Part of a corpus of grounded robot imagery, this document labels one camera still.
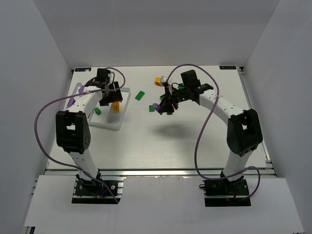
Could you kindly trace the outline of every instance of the yellow lego brick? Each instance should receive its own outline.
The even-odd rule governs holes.
[[[120,111],[120,102],[119,101],[113,102],[113,111],[114,112],[119,112]]]
[[[160,77],[155,78],[155,85],[160,86]]]

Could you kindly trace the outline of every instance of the white wall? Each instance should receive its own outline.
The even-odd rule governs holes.
[[[35,0],[71,68],[243,66],[279,0]]]
[[[312,233],[312,1],[281,0],[245,67],[274,168]]]
[[[69,67],[31,0],[0,2],[0,79],[0,232],[18,234],[46,164],[34,136],[35,114],[63,96],[70,81]],[[47,149],[58,107],[39,123]]]

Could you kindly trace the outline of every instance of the green lego brick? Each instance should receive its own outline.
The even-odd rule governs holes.
[[[135,97],[136,100],[140,101],[142,99],[142,97],[144,96],[144,92],[143,91],[140,91],[137,96]]]
[[[94,108],[94,111],[95,111],[95,113],[97,113],[98,115],[101,114],[101,110],[100,110],[98,107]]]
[[[178,89],[184,89],[184,84],[180,83],[179,86],[177,87]]]
[[[155,111],[154,107],[150,105],[150,112],[154,112],[154,111]]]

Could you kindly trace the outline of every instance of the black mounting bracket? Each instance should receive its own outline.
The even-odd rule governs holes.
[[[181,73],[181,77],[183,89],[176,89],[172,86],[172,94],[169,91],[169,84],[167,82],[164,84],[165,95],[157,110],[160,114],[164,112],[173,113],[178,109],[178,103],[187,100],[195,101],[199,105],[199,95],[209,89],[214,89],[209,84],[200,84],[194,70]]]
[[[72,124],[75,125],[75,129],[68,129],[67,127]],[[87,116],[82,111],[77,113],[58,111],[56,114],[56,133],[57,144],[65,152],[83,154],[89,148],[91,134]]]
[[[117,180],[101,180],[112,191],[114,196],[118,194],[118,181]],[[96,181],[86,181],[78,179],[74,195],[72,197],[72,203],[75,204],[116,204],[115,200],[111,197],[110,193],[106,190],[106,187],[102,186]]]
[[[255,150],[262,140],[259,117],[254,109],[229,118],[226,141],[234,154],[243,157],[249,150]]]
[[[110,84],[111,71],[105,68],[97,69],[97,76],[89,80],[85,86],[95,86],[100,89],[116,89],[119,88],[118,81]],[[108,106],[109,103],[122,101],[121,90],[102,91],[102,99],[99,101],[100,106]]]
[[[206,207],[229,207],[229,206],[251,206],[250,198],[244,199],[249,195],[247,181],[242,178],[233,183],[229,190],[229,181],[224,180],[205,180],[205,206]]]

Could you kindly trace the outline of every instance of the white panel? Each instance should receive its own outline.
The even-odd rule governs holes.
[[[281,0],[245,67],[274,168],[312,233],[312,2]]]
[[[75,66],[243,66],[279,0],[35,0]]]
[[[31,0],[0,1],[0,80],[0,232],[17,234],[46,165],[35,140],[35,115],[63,96],[70,81],[69,67]],[[59,107],[47,109],[39,120],[47,149]]]
[[[189,169],[194,168],[194,148],[200,129],[209,110],[187,101],[180,103],[179,109],[171,116],[160,116],[149,112],[149,105],[160,103],[159,96],[164,94],[164,87],[154,84],[155,77],[168,75],[174,67],[119,67],[126,76],[126,87],[132,96],[127,112],[118,131],[111,131],[90,126],[90,153],[95,165],[101,169]],[[237,70],[220,70],[218,66],[203,66],[216,79],[220,94],[236,106],[248,109]],[[193,69],[183,67],[174,73],[173,81],[181,83],[180,73]],[[213,84],[210,78],[199,69],[195,69],[201,83]],[[97,68],[91,72],[74,72],[69,94],[77,83],[85,84],[95,77]],[[145,92],[141,101],[135,96]],[[226,142],[227,126],[217,116],[212,115],[204,131],[198,149],[200,168],[224,168],[229,156]],[[55,159],[73,163],[72,159],[54,143],[51,156]],[[266,167],[262,147],[251,155],[248,166]],[[50,162],[49,169],[66,167]]]
[[[257,179],[247,179],[249,188]],[[42,175],[25,221],[37,234],[287,234],[302,226],[285,179],[262,179],[250,207],[205,207],[200,178],[130,177],[118,205],[71,204],[74,176]]]

